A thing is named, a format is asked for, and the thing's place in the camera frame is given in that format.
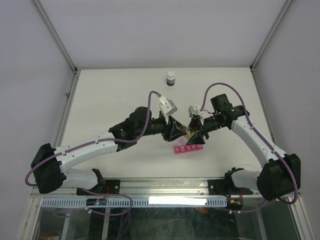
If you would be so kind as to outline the clear bottle yellow pills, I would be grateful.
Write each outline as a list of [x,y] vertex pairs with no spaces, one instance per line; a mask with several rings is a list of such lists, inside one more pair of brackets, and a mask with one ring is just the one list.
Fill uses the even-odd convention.
[[187,140],[191,139],[191,138],[193,137],[193,135],[195,134],[195,130],[194,130],[193,128],[190,128],[190,127],[186,126],[186,125],[183,125],[183,126],[181,127],[181,129],[186,133],[186,134],[184,135],[184,137],[185,137]]

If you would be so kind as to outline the pink weekly pill organizer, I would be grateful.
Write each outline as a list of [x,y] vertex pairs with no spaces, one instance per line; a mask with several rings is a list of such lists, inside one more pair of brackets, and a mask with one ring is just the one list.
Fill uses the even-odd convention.
[[201,144],[187,145],[187,139],[183,136],[177,139],[177,144],[173,146],[173,151],[176,155],[197,152],[203,150]]

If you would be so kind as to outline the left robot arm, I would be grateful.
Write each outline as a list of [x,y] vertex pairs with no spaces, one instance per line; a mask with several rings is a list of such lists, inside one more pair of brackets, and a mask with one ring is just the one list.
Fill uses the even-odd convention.
[[153,118],[147,107],[138,107],[123,122],[89,142],[60,148],[54,148],[50,143],[42,145],[31,163],[35,185],[40,194],[61,187],[82,188],[100,194],[105,188],[101,172],[96,168],[75,169],[76,165],[128,149],[137,143],[139,136],[160,134],[166,142],[172,142],[186,133],[186,127],[172,116],[160,112],[158,118]]

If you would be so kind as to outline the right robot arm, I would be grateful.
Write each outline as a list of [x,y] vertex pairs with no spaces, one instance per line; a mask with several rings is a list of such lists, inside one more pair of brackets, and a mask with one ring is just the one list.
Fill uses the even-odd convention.
[[288,154],[271,143],[250,119],[243,105],[233,106],[226,94],[213,97],[211,104],[214,113],[204,118],[198,105],[191,105],[188,125],[192,137],[188,145],[204,145],[209,133],[228,128],[246,144],[258,160],[261,170],[249,171],[242,167],[228,170],[222,183],[214,185],[221,195],[230,197],[242,188],[258,191],[267,200],[280,199],[282,196],[297,194],[301,187],[301,160],[296,154]]

